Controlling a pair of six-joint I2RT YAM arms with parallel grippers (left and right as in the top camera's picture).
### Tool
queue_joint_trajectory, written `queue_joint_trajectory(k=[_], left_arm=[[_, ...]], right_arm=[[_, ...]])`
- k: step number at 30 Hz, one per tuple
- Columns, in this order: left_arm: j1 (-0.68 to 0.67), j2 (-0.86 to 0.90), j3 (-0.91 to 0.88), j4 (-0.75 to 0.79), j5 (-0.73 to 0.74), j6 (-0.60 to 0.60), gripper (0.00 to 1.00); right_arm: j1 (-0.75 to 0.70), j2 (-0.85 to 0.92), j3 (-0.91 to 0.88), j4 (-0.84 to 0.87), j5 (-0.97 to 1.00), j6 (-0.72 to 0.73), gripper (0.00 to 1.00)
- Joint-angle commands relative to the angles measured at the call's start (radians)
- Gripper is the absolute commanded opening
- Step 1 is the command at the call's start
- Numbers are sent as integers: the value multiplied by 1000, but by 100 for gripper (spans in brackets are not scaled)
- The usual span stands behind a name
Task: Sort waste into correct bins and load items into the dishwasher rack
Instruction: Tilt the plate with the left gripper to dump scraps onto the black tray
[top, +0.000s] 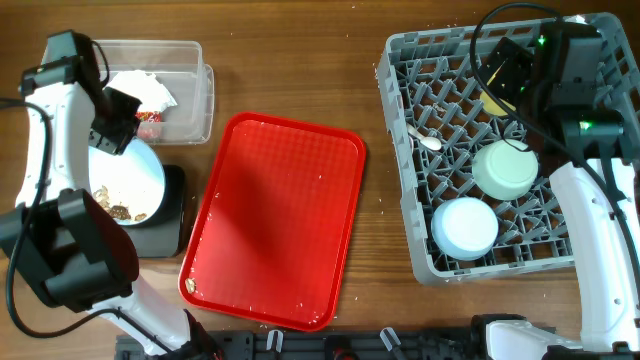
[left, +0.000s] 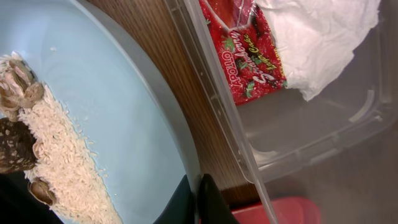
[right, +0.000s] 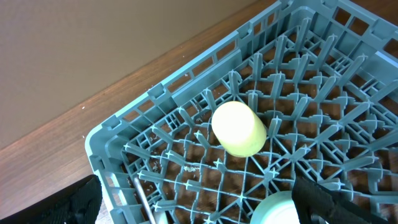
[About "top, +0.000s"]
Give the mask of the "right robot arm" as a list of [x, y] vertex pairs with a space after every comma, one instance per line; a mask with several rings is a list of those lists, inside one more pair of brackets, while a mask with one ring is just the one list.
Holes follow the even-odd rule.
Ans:
[[639, 355], [639, 70], [610, 14], [541, 19], [501, 37], [480, 25], [469, 54], [478, 84], [528, 131], [571, 242], [580, 338], [511, 320], [486, 324], [493, 359], [635, 359]]

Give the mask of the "grey dishwasher rack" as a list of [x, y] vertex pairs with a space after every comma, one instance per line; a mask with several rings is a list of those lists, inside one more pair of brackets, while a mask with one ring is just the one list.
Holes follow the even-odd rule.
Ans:
[[[387, 130], [401, 182], [401, 210], [413, 274], [424, 285], [504, 277], [571, 267], [573, 252], [560, 206], [545, 175], [512, 201], [485, 195], [472, 176], [472, 160], [502, 138], [524, 140], [525, 129], [490, 115], [471, 65], [485, 60], [507, 37], [533, 50], [541, 20], [484, 26], [474, 56], [473, 27], [447, 27], [390, 36], [377, 69]], [[407, 131], [438, 138], [440, 151]], [[431, 237], [435, 209], [448, 200], [474, 197], [495, 212], [499, 231], [492, 249], [473, 261], [442, 253]]]

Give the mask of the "white paper napkin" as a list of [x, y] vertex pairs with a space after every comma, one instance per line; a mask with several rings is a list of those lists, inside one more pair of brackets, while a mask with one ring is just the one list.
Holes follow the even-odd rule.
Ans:
[[139, 112], [161, 113], [178, 105], [167, 87], [157, 80], [155, 74], [142, 70], [118, 72], [107, 86], [137, 98], [141, 102]]

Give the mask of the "white plastic spoon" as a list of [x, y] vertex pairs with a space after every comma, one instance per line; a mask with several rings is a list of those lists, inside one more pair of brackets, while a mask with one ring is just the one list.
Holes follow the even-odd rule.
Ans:
[[407, 131], [427, 149], [432, 151], [440, 151], [442, 149], [442, 143], [438, 138], [423, 135], [410, 124], [407, 125]]

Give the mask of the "large light blue plate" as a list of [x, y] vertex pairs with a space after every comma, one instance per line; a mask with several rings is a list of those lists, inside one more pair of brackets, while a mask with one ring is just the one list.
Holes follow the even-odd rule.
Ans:
[[159, 209], [166, 177], [153, 149], [145, 141], [133, 138], [122, 155], [89, 148], [89, 184], [91, 193], [105, 186], [113, 202], [128, 206], [133, 215], [148, 215], [141, 222], [114, 220], [121, 226], [134, 226], [148, 221]]

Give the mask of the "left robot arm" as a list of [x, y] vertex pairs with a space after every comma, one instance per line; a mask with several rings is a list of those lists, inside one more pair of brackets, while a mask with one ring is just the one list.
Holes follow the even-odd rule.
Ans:
[[9, 264], [5, 302], [14, 326], [36, 337], [19, 316], [14, 282], [22, 278], [48, 307], [104, 318], [156, 359], [220, 359], [222, 347], [187, 310], [168, 303], [140, 275], [127, 232], [93, 198], [91, 148], [122, 154], [139, 122], [135, 97], [108, 87], [100, 45], [66, 30], [51, 35], [47, 59], [23, 72], [18, 98], [29, 138], [25, 177], [15, 207], [1, 217]]

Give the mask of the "red candy wrapper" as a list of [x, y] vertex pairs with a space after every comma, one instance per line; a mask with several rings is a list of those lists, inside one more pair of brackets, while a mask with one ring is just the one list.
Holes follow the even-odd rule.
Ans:
[[162, 135], [162, 114], [159, 112], [137, 112], [140, 121], [137, 136], [145, 141], [157, 140]]

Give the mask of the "red plastic serving tray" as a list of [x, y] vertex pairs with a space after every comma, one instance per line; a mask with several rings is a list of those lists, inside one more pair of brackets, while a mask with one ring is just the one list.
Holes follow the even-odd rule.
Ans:
[[365, 161], [364, 141], [348, 130], [255, 112], [232, 117], [183, 259], [183, 300], [304, 332], [326, 327]]

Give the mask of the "mint green bowl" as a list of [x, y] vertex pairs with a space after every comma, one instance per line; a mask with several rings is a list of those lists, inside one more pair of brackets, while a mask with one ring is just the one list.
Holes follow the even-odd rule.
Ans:
[[526, 194], [538, 176], [536, 154], [516, 140], [500, 140], [482, 147], [472, 160], [472, 176], [479, 189], [501, 201]]

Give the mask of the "yellow plastic cup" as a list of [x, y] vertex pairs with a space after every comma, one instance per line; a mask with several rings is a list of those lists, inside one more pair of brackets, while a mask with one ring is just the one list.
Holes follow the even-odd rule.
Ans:
[[483, 110], [486, 113], [497, 117], [505, 117], [508, 115], [486, 92], [482, 92], [479, 99], [483, 102]]

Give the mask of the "small light blue bowl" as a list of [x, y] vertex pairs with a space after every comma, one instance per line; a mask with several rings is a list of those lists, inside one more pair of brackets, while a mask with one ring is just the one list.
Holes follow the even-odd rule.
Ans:
[[434, 242], [445, 255], [462, 261], [477, 260], [493, 247], [498, 219], [483, 201], [457, 198], [439, 205], [431, 220]]

